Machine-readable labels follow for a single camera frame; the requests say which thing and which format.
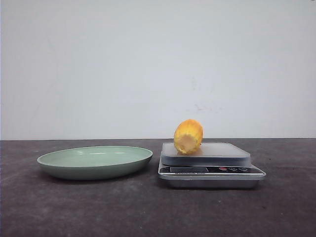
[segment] scale button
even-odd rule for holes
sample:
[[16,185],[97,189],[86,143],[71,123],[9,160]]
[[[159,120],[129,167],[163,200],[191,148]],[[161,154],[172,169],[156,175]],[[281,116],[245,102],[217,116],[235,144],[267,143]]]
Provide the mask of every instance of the scale button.
[[240,167],[239,170],[241,170],[241,171],[247,171],[248,169],[245,168],[245,167]]

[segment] digital kitchen scale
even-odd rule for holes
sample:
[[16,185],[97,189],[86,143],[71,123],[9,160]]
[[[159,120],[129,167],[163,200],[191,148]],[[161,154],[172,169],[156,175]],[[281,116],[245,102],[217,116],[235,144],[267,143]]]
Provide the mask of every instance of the digital kitchen scale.
[[266,173],[251,164],[250,154],[230,143],[204,143],[182,155],[164,143],[158,175],[175,188],[254,188]]

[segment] green plate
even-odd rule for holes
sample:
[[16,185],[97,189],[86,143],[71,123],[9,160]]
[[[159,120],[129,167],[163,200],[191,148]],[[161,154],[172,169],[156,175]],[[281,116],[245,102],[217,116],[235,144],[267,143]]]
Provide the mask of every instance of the green plate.
[[58,178],[97,180],[119,177],[147,165],[153,152],[139,147],[83,147],[48,153],[38,158],[41,169]]

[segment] dark gray table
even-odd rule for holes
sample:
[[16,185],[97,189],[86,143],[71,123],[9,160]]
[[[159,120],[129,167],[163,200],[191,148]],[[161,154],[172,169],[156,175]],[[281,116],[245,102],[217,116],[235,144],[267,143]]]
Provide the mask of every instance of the dark gray table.
[[[316,236],[316,139],[209,139],[251,153],[268,174],[254,190],[164,186],[157,175],[163,141],[2,141],[2,236]],[[137,173],[103,181],[53,178],[36,162],[100,145],[144,147],[154,156]]]

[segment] white wall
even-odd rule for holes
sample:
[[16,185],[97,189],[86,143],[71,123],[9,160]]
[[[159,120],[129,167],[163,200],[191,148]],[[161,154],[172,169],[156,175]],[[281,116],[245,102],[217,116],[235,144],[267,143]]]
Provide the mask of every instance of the white wall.
[[2,0],[1,138],[316,137],[316,1]]

